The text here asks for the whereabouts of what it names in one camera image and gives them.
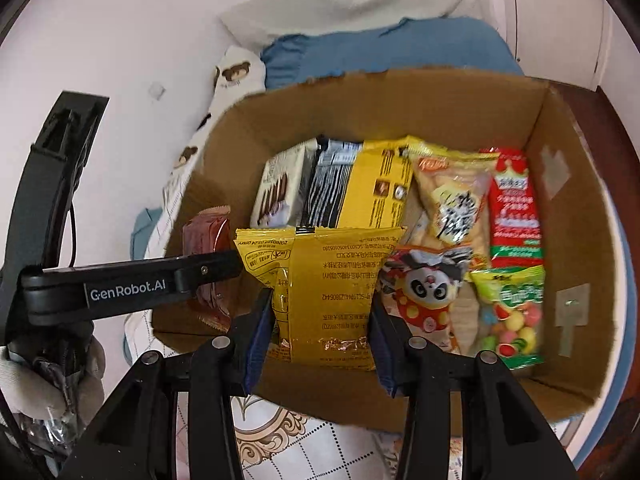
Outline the gloved left hand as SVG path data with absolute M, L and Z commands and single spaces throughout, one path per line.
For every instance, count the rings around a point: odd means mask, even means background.
M 86 425 L 104 402 L 104 370 L 104 349 L 96 337 L 92 337 L 85 376 L 77 389 L 78 414 Z M 12 361 L 6 347 L 1 347 L 1 390 L 12 413 L 47 419 L 60 418 L 66 411 L 62 391 L 27 366 Z

